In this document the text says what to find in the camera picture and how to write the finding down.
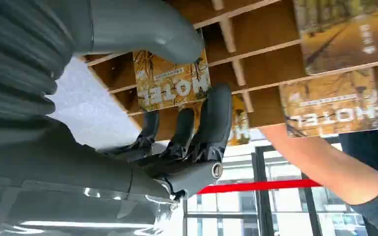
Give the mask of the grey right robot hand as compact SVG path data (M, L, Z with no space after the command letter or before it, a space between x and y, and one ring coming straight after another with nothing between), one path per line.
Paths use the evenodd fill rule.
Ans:
M200 125L181 113L167 149L142 157L147 116L126 149L98 151L51 118L48 98L75 55L147 50L198 63L203 40L161 0L0 0L0 236L157 236L182 197L222 175L232 123L228 85L210 88Z

